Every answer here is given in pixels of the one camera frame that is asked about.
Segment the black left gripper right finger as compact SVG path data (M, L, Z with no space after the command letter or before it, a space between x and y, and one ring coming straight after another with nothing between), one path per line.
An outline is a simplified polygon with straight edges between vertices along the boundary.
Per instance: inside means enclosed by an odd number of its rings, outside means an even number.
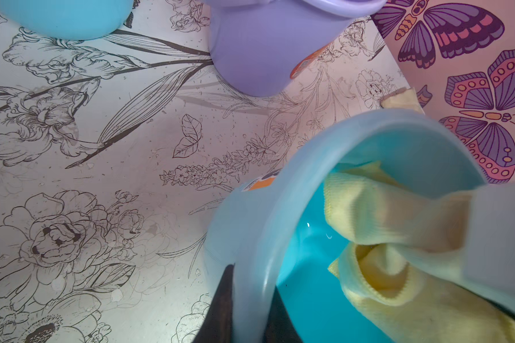
M302 339L293 327L288 311L281 299L278 289L275 289L270 307L268 323L264 332L265 343L302 343Z

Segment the light blue bucket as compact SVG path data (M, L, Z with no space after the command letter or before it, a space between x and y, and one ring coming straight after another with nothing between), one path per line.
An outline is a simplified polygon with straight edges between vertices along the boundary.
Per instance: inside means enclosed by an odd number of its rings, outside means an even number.
M121 27L132 12L131 0L0 0L0 13L37 34L89 40Z
M399 184L430 199L486 182L454 134L414 111L369 111L323 130L282 169L233 190L207 229L210 289L217 289L227 265L234 266L235 342L264 340L274 292L305 342L389 341L328 271L348 240L326 223L323 181L331 172L375 161Z

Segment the yellow cleaning cloth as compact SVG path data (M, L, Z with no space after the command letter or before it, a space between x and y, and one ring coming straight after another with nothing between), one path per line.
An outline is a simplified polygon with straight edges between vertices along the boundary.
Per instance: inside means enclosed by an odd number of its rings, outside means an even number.
M350 303L395 342L515 342L499 291L463 277L477 190L415 194L372 162L326 177L327 223L348 245L330 265Z

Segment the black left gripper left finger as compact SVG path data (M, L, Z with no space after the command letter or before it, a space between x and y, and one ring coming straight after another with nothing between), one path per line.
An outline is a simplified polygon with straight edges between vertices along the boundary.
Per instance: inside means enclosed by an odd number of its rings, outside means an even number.
M193 343L229 343L233 332L233 265L221 277L213 301Z

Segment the purple plastic bucket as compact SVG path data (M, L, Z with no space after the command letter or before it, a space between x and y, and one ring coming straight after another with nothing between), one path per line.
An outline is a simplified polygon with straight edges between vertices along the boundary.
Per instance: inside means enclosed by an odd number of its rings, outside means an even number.
M220 76L253 97L279 94L355 19L385 1L207 1Z

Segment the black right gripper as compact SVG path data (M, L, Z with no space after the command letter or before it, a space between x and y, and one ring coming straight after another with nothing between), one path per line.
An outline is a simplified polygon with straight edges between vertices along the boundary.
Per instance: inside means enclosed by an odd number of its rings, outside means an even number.
M474 191L463 247L466 288L515 316L515 183Z

